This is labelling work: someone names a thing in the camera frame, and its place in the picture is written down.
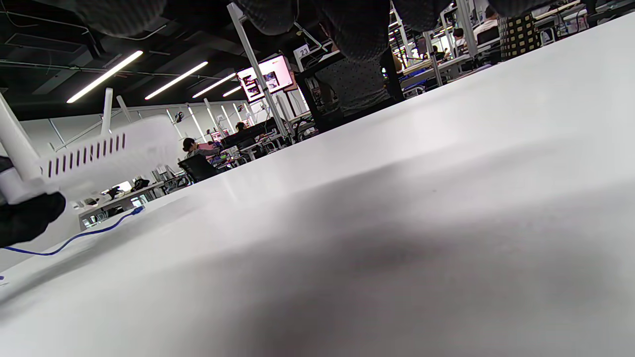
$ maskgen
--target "monitor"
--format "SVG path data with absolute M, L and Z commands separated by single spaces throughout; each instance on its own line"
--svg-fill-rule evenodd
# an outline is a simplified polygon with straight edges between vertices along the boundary
M 293 85 L 293 79 L 289 73 L 289 68 L 286 66 L 284 56 L 278 56 L 264 61 L 258 66 L 260 67 L 260 72 L 262 72 L 262 77 L 270 93 L 275 93 Z M 256 78 L 256 72 L 253 70 L 253 67 L 238 72 L 238 79 L 240 80 L 244 92 L 247 94 L 249 102 L 254 102 L 264 97 L 264 94 L 257 86 L 258 79 Z

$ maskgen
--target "hair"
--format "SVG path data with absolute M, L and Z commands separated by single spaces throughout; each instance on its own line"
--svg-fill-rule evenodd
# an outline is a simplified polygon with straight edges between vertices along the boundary
M 490 18 L 494 15 L 496 15 L 496 11 L 493 8 L 491 8 L 491 6 L 488 6 L 487 9 L 485 9 L 485 17 Z
M 183 139 L 183 151 L 189 152 L 192 145 L 194 145 L 195 141 L 193 138 L 185 138 Z

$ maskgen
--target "person sitting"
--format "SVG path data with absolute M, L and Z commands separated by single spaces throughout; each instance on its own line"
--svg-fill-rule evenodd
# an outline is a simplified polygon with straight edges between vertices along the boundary
M 467 40 L 465 40 L 465 31 L 461 28 L 454 29 L 454 45 L 457 57 L 467 52 Z
M 487 39 L 479 40 L 479 34 L 489 30 L 494 33 L 491 36 L 487 36 Z M 477 44 L 483 44 L 497 37 L 498 37 L 498 14 L 496 13 L 496 11 L 494 11 L 494 9 L 491 6 L 488 6 L 487 9 L 485 9 L 485 21 L 474 29 L 474 38 L 476 39 Z
M 434 56 L 435 60 L 440 61 L 443 59 L 443 57 L 445 57 L 445 52 L 439 51 L 439 48 L 437 46 L 432 46 L 432 55 Z
M 215 147 L 214 149 L 199 149 L 198 144 L 193 138 L 185 138 L 183 139 L 183 151 L 187 152 L 185 158 L 191 158 L 194 155 L 203 155 L 203 156 L 214 156 L 220 152 L 220 148 Z

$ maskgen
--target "cable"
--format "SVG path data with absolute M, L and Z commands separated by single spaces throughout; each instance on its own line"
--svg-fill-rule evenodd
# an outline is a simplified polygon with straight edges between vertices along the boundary
M 112 226 L 110 226 L 110 227 L 106 227 L 106 228 L 103 228 L 103 229 L 99 229 L 99 230 L 97 230 L 97 231 L 86 232 L 86 233 L 80 233 L 80 234 L 78 234 L 77 236 L 74 236 L 73 238 L 71 238 L 71 239 L 67 240 L 67 241 L 66 241 L 66 243 L 64 243 L 64 244 L 63 244 L 60 248 L 57 248 L 56 250 L 54 250 L 54 251 L 52 251 L 52 252 L 48 252 L 48 253 L 36 253 L 36 252 L 30 252 L 30 251 L 28 251 L 28 250 L 22 250 L 22 249 L 19 249 L 19 248 L 13 248 L 13 247 L 11 247 L 11 246 L 6 246 L 6 247 L 4 247 L 3 249 L 6 249 L 6 250 L 11 250 L 12 252 L 24 253 L 24 254 L 32 254 L 32 255 L 42 255 L 42 256 L 55 255 L 55 254 L 59 253 L 60 251 L 62 251 L 62 249 L 64 249 L 67 245 L 69 245 L 69 243 L 70 243 L 70 242 L 74 241 L 75 239 L 78 239 L 78 238 L 81 238 L 81 237 L 85 237 L 85 236 L 90 236 L 90 235 L 92 235 L 92 234 L 98 234 L 98 233 L 103 233 L 103 232 L 110 231 L 111 229 L 113 229 L 113 228 L 117 227 L 117 226 L 121 223 L 121 221 L 123 221 L 123 220 L 124 220 L 124 219 L 126 219 L 127 217 L 130 217 L 130 216 L 132 216 L 132 215 L 136 215 L 136 214 L 138 214 L 139 212 L 141 212 L 142 210 L 144 210 L 144 207 L 143 207 L 143 206 L 135 208 L 134 210 L 132 210 L 132 212 L 130 212 L 129 214 L 127 214 L 127 215 L 125 215 L 125 216 L 123 216 L 123 217 L 121 217 L 121 218 L 117 221 L 117 223 L 113 224 L 113 225 L 112 225 Z
M 31 24 L 31 25 L 18 25 L 15 22 L 13 22 L 13 20 L 11 19 L 11 17 L 9 17 L 9 11 L 6 11 L 6 7 L 4 7 L 4 1 L 0 0 L 0 4 L 2 4 L 2 9 L 4 10 L 4 14 L 6 15 L 6 18 L 9 20 L 9 22 L 11 22 L 11 24 L 15 27 L 35 27 L 35 26 L 39 26 L 38 24 Z

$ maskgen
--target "black chair backrest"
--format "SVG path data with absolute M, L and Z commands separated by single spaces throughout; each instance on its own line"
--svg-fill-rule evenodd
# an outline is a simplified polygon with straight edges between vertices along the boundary
M 200 182 L 214 177 L 220 173 L 212 166 L 203 155 L 194 155 L 178 163 L 185 172 L 190 176 L 192 181 Z
M 476 42 L 477 42 L 477 44 L 484 44 L 484 43 L 488 43 L 490 41 L 493 41 L 493 40 L 497 39 L 498 37 L 499 37 L 498 27 L 492 27 L 489 30 L 485 30 L 485 31 L 479 33 L 476 36 Z
M 271 130 L 277 129 L 276 121 L 271 118 L 262 123 L 250 126 L 245 130 L 241 130 L 233 135 L 229 135 L 221 140 L 221 144 L 225 149 L 236 146 L 246 140 L 253 139 L 261 134 L 269 133 Z

